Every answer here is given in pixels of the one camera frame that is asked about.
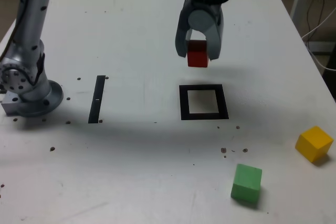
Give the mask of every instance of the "cube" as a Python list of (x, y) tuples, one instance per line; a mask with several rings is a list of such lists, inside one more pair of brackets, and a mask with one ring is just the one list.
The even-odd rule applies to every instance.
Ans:
[(325, 156), (333, 139), (318, 126), (303, 132), (296, 142), (295, 148), (310, 162)]
[(253, 204), (257, 203), (260, 194), (261, 174), (262, 170), (259, 168), (238, 164), (231, 197)]
[(187, 59), (189, 67), (207, 68), (209, 58), (206, 53), (206, 40), (190, 40)]

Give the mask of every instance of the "white cable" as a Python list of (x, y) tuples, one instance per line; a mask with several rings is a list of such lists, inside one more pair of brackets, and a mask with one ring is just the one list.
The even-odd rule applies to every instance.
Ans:
[(336, 10), (336, 7), (335, 7), (334, 10), (332, 10), (332, 12), (329, 14), (329, 16), (328, 16), (328, 17), (327, 17), (327, 18), (326, 18), (320, 25), (318, 25), (317, 27), (315, 27), (312, 31), (310, 31), (310, 32), (307, 33), (306, 35), (303, 35), (303, 36), (301, 37), (301, 39), (305, 38), (305, 36), (311, 34), (311, 33), (312, 33), (313, 31), (315, 31), (317, 28), (319, 28), (320, 26), (322, 26), (322, 24), (323, 24), (324, 22), (327, 21), (327, 19), (334, 13), (335, 10)]
[(309, 50), (309, 48), (307, 48), (308, 52), (310, 53), (310, 55), (312, 55), (315, 59), (315, 61), (318, 63), (318, 65), (320, 65), (322, 68), (324, 68), (325, 70), (329, 70), (329, 71), (333, 71), (336, 72), (336, 69), (331, 69), (331, 68), (326, 68), (324, 65), (321, 64), (321, 62), (319, 62), (319, 60), (316, 58), (316, 56)]

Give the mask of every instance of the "yellow cube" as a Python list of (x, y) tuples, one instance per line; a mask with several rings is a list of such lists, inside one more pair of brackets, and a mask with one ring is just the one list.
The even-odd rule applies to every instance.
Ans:
[(328, 152), (333, 139), (318, 126), (303, 132), (295, 148), (310, 162), (314, 162), (325, 156)]

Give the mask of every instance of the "red cube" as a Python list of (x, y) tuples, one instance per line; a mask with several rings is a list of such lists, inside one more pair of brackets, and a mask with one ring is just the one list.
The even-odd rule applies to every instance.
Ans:
[(206, 53), (206, 40), (190, 40), (187, 58), (189, 67), (207, 68), (209, 58)]

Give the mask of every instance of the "green cube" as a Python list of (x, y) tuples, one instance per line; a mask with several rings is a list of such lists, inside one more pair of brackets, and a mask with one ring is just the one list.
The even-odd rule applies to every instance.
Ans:
[(261, 169), (238, 164), (231, 197), (255, 204), (260, 193), (261, 173)]

